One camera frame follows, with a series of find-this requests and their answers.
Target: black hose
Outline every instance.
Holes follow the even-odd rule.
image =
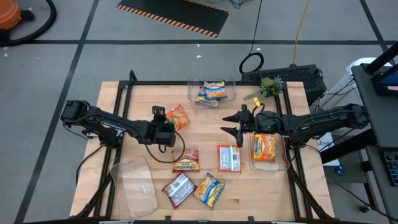
[[[42,27],[40,27],[37,31],[35,31],[25,37],[21,37],[16,40],[0,41],[0,47],[11,47],[11,46],[17,46],[20,44],[29,43],[30,41],[38,38],[39,36],[44,34],[47,30],[50,29],[50,27],[54,24],[55,19],[57,18],[57,10],[54,6],[54,3],[51,0],[45,0],[45,1],[47,2],[47,4],[49,4],[50,10],[51,10],[50,17],[45,22],[45,24],[42,25]]]

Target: orange vacuum cleaner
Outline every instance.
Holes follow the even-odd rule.
[[[10,33],[21,21],[33,21],[35,16],[29,10],[21,10],[15,0],[0,0],[0,47],[15,46],[28,43],[47,31],[55,22],[57,11],[51,0],[46,0],[50,6],[50,17],[48,21],[37,31],[22,37],[20,39],[11,40]]]

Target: snack bag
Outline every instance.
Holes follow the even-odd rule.
[[[225,93],[225,82],[205,82],[204,85],[207,98],[224,98],[227,97]]]
[[[196,186],[192,180],[180,173],[174,180],[166,184],[162,191],[167,193],[173,208],[176,209],[195,189]]]
[[[206,177],[193,193],[193,196],[213,209],[224,187],[225,184],[220,183],[211,174],[207,173]]]
[[[276,139],[273,134],[255,134],[253,159],[276,163]]]
[[[181,104],[169,111],[166,114],[166,118],[170,122],[173,122],[176,131],[179,131],[190,123],[189,118]]]
[[[218,105],[220,103],[220,99],[219,98],[213,98],[213,99],[207,98],[205,92],[203,91],[203,88],[200,88],[199,95],[198,95],[196,102],[201,103],[206,106],[216,108],[216,107],[218,107]]]
[[[220,145],[217,147],[218,171],[242,173],[241,151],[237,146]]]
[[[174,149],[172,151],[173,159],[178,159],[181,153],[182,149]],[[186,149],[182,157],[174,162],[173,172],[190,170],[199,172],[199,153],[196,149]]]

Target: table leg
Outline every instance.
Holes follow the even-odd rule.
[[[377,141],[373,130],[368,129],[359,135],[356,135],[321,152],[322,164],[334,161],[335,159],[341,158],[347,154],[364,149],[366,146],[375,146],[376,144]]]

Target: yellow and black striped mat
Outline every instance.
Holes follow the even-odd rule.
[[[118,9],[218,37],[229,13],[191,0],[122,0]]]

